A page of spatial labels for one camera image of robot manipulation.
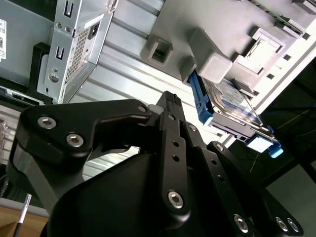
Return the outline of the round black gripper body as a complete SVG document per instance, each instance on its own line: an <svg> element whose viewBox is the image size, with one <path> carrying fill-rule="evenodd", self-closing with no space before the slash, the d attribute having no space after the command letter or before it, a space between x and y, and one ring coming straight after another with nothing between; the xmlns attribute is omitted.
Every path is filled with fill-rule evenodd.
<svg viewBox="0 0 316 237"><path fill-rule="evenodd" d="M68 191L50 237L235 237L234 213L184 155L137 154Z"/></svg>

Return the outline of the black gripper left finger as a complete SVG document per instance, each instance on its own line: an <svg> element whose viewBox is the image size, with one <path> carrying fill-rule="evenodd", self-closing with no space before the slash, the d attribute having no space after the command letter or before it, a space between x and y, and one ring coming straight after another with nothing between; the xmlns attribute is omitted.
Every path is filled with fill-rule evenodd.
<svg viewBox="0 0 316 237"><path fill-rule="evenodd" d="M68 191L137 154L186 157L173 95L164 92L153 108L135 99L29 107L8 175L51 216Z"/></svg>

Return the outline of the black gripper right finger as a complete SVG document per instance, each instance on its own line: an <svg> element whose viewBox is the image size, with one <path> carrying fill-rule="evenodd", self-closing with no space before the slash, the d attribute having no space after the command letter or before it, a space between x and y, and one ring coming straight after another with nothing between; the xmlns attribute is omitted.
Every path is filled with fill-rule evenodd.
<svg viewBox="0 0 316 237"><path fill-rule="evenodd" d="M205 144L185 120L182 101L173 95L173 110L186 141L191 216L175 237L302 237L298 221L266 188L244 171L219 142Z"/></svg>

